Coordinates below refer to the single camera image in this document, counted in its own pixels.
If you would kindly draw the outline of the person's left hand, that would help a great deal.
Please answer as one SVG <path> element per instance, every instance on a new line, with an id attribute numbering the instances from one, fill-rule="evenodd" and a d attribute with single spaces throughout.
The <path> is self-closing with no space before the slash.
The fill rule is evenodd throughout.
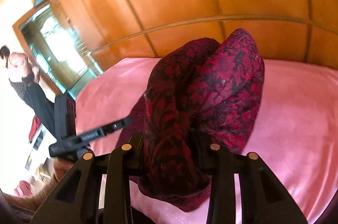
<path id="1" fill-rule="evenodd" d="M 53 182 L 59 182 L 65 174 L 73 167 L 73 163 L 63 159 L 53 160 Z"/>

